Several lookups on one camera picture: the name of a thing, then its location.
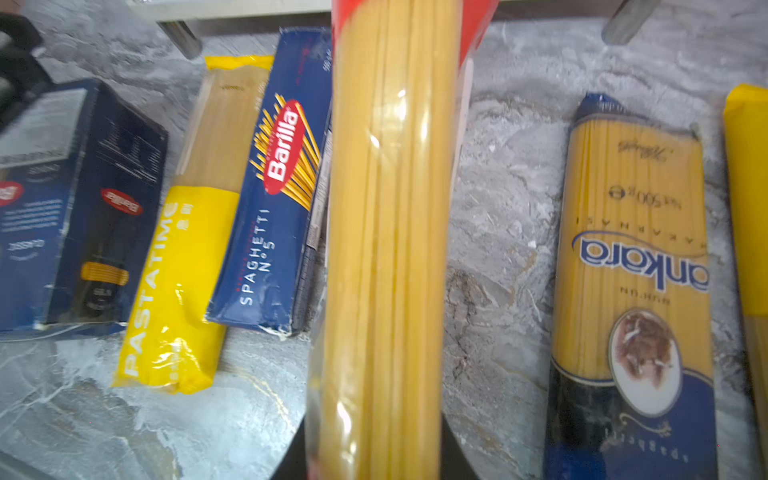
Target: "metal leg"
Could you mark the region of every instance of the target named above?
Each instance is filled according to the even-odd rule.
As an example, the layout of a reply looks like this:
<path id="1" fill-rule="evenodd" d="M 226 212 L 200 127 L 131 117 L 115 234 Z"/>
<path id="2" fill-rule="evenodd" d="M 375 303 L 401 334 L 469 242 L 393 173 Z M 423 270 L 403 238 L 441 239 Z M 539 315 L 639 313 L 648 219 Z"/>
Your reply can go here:
<path id="1" fill-rule="evenodd" d="M 203 44 L 194 36 L 185 22 L 158 22 L 157 24 L 181 50 L 181 53 L 190 60 L 197 57 L 203 50 Z"/>
<path id="2" fill-rule="evenodd" d="M 624 0 L 603 28 L 603 41 L 609 45 L 626 45 L 660 3 L 661 0 Z"/>

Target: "gray marble countertop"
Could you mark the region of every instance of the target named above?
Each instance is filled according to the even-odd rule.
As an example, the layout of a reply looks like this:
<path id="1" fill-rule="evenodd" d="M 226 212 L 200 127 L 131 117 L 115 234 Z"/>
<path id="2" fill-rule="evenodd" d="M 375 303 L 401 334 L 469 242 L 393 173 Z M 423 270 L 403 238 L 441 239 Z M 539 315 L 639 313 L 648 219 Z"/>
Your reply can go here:
<path id="1" fill-rule="evenodd" d="M 626 47 L 600 39 L 616 1 L 504 5 L 476 55 L 452 203 L 444 410 L 483 479 L 541 477 L 554 261 L 569 121 L 587 91 L 703 138 L 721 478 L 759 478 L 721 112 L 768 83 L 768 4 L 663 2 Z M 171 134 L 172 172 L 204 74 L 121 0 L 28 0 L 56 81 L 100 77 Z M 264 55 L 278 25 L 192 25 L 206 55 Z M 214 387 L 114 389 L 121 336 L 0 345 L 0 450 L 56 478 L 269 478 L 304 412 L 309 337 L 230 329 Z"/>

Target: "red oval logo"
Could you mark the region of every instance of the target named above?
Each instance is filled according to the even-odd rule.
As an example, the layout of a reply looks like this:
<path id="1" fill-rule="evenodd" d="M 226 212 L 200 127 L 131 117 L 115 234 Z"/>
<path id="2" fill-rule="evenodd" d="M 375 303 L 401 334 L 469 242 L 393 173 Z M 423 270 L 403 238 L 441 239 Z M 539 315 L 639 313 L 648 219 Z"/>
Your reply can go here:
<path id="1" fill-rule="evenodd" d="M 102 188 L 101 198 L 112 207 L 128 215 L 141 215 L 144 209 L 130 195 L 126 195 L 114 188 Z"/>
<path id="2" fill-rule="evenodd" d="M 302 113 L 301 104 L 291 100 L 275 119 L 264 165 L 264 190 L 270 195 L 280 193 L 296 169 L 306 131 Z"/>
<path id="3" fill-rule="evenodd" d="M 24 187 L 16 182 L 0 182 L 0 207 L 10 205 L 24 193 Z"/>

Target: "brown picture in oval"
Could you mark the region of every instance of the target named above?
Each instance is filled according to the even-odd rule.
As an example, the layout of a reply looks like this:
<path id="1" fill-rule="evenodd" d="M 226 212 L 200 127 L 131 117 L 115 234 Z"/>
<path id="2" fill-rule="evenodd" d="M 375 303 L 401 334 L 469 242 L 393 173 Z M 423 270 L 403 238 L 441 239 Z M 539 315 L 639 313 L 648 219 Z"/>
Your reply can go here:
<path id="1" fill-rule="evenodd" d="M 628 312 L 618 326 L 615 355 L 634 380 L 648 379 L 654 388 L 664 384 L 672 367 L 672 331 L 647 310 Z"/>

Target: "barilla logo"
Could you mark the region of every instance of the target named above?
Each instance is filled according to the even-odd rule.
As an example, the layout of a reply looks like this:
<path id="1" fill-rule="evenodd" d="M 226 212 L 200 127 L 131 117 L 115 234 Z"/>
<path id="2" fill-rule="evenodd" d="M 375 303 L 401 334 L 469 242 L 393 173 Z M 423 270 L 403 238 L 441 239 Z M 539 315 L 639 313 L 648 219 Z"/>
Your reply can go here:
<path id="1" fill-rule="evenodd" d="M 0 182 L 0 207 L 12 204 L 24 193 L 24 187 L 16 182 Z"/>
<path id="2" fill-rule="evenodd" d="M 633 275 L 654 278 L 656 290 L 660 292 L 667 290 L 668 283 L 692 286 L 702 293 L 709 290 L 710 272 L 704 265 L 651 248 L 621 242 L 608 245 L 580 235 L 574 238 L 573 244 L 581 240 L 579 257 L 589 266 L 620 267 Z"/>
<path id="3" fill-rule="evenodd" d="M 280 193 L 299 161 L 306 130 L 300 112 L 299 102 L 291 100 L 275 119 L 264 169 L 264 190 L 270 195 Z"/>
<path id="4" fill-rule="evenodd" d="M 104 201 L 119 211 L 129 215 L 141 215 L 144 209 L 136 200 L 114 188 L 102 188 L 101 197 Z"/>

